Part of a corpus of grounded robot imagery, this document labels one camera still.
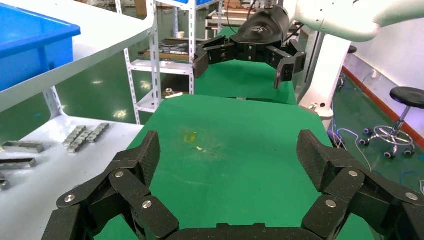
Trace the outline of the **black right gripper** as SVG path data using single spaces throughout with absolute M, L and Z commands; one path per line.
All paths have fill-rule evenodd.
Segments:
M 196 47 L 193 76 L 200 78 L 210 65 L 232 60 L 265 62 L 276 70 L 273 88 L 291 82 L 294 74 L 302 72 L 307 53 L 294 39 L 282 45 L 291 22 L 286 11 L 278 5 L 261 9 L 251 15 L 238 32 L 227 38 L 219 35 Z

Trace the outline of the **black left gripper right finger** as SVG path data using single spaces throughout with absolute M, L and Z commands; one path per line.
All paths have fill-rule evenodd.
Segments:
M 424 198 L 365 168 L 348 151 L 322 144 L 301 130 L 297 158 L 320 192 L 301 226 L 322 240 L 334 240 L 351 215 L 362 218 L 386 240 L 424 237 Z

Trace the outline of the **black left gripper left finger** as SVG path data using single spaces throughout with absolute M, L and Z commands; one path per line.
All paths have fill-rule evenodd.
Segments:
M 92 240 L 117 216 L 140 240 L 165 240 L 179 221 L 151 190 L 160 161 L 159 134 L 118 152 L 98 176 L 64 193 L 48 220 L 44 240 Z

